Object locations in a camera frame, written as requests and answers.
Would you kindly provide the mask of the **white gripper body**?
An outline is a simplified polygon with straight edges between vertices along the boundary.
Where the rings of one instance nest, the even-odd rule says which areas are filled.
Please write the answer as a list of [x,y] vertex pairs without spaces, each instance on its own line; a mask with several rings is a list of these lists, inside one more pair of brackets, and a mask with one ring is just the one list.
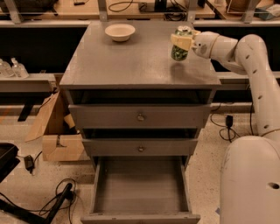
[[219,34],[215,32],[201,32],[194,37],[193,51],[202,58],[210,59],[212,48],[218,37]]

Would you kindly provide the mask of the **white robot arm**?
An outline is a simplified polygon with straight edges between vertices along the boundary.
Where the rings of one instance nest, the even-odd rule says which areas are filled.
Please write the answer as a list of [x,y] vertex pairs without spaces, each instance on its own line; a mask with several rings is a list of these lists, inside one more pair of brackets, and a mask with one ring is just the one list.
[[234,140],[220,171],[220,224],[280,224],[280,86],[263,39],[210,31],[171,35],[171,42],[248,76],[258,134]]

